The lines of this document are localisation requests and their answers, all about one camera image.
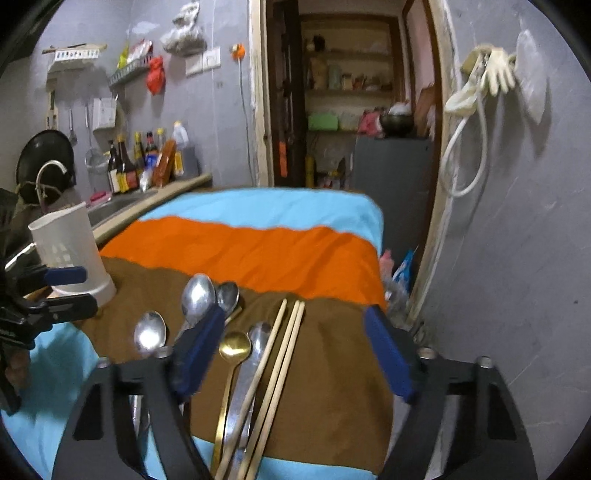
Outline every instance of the gray refrigerator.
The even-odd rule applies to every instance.
[[[390,249],[396,266],[423,240],[433,161],[433,142],[428,138],[357,137],[350,186],[382,209],[379,254]]]

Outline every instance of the orange plug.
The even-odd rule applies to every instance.
[[[244,56],[246,55],[246,50],[244,49],[244,45],[241,43],[237,43],[232,47],[232,58],[236,61],[241,61]]]

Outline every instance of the faucet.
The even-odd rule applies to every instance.
[[[64,164],[57,160],[49,160],[46,161],[43,166],[39,169],[39,173],[37,173],[37,178],[35,180],[35,191],[37,192],[37,198],[39,199],[39,207],[41,207],[41,213],[44,215],[47,213],[47,207],[43,203],[43,192],[41,187],[41,174],[45,171],[45,169],[50,166],[55,165],[59,167],[61,172],[65,175],[68,172],[68,169],[64,166]]]

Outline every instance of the sink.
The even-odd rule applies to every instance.
[[[99,225],[102,225],[107,220],[112,219],[115,215],[122,212],[123,210],[130,208],[136,203],[149,198],[156,193],[157,190],[149,190],[145,193],[125,193],[120,196],[113,196],[107,202],[90,207],[88,209],[88,218],[90,220],[91,227],[95,228]],[[18,272],[23,268],[37,265],[40,262],[41,261],[39,259],[39,254],[37,253],[37,249],[35,248],[35,244],[30,243],[7,261],[5,269],[8,271],[15,268],[15,272]]]
[[[105,203],[90,207],[88,209],[90,225],[92,228],[102,225],[121,211],[155,194],[156,190],[149,190],[146,193],[128,193],[122,196],[111,197],[111,199]]]

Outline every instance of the doorway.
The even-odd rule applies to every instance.
[[[367,194],[384,212],[384,249],[396,264],[414,251],[418,271],[443,117],[428,0],[264,7],[270,184]],[[376,131],[380,114],[397,112],[411,129]]]

